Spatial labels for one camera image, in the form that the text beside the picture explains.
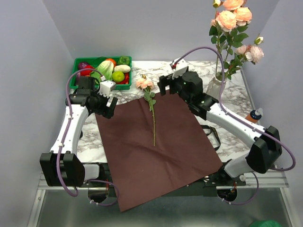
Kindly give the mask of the dark red wrapping paper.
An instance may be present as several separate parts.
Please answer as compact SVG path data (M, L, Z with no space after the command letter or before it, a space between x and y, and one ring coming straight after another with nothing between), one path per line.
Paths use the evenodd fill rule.
M116 106L114 116L96 116L121 211L186 186L222 166L188 105L157 94L154 112L136 99Z

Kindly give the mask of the black ribbon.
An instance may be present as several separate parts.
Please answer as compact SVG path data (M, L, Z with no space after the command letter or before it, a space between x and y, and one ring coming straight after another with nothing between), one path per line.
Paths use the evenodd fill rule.
M208 133L205 133L207 136L212 134L215 137L218 145L216 147L214 147L214 149L215 149L215 151L217 151L221 146L221 141L220 141L220 138L218 136L217 130L214 127L211 127L211 126L208 126L208 125L201 125L201 127L202 127L203 130L209 130Z

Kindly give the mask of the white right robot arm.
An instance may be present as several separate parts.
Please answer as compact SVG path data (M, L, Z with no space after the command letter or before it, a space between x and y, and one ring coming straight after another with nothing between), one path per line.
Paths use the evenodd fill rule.
M166 87L169 87L170 94L178 94L194 115L219 125L250 148L248 154L224 165L218 173L221 184L229 185L244 173L264 174L281 156L279 131L275 127L263 128L226 109L217 99L203 92L203 81L196 72L187 71L178 77L173 74L161 76L158 87L161 95L165 95Z

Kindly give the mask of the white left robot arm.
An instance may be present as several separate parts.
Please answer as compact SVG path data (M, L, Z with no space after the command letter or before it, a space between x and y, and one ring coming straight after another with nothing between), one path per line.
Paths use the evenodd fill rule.
M66 110L59 135L48 153L40 156L40 165L48 186L80 187L87 180L101 186L105 175L98 163L82 163L77 147L82 127L91 114L110 119L114 115L117 98L109 99L115 82L101 80L98 86L93 77L80 77L78 88L66 98Z

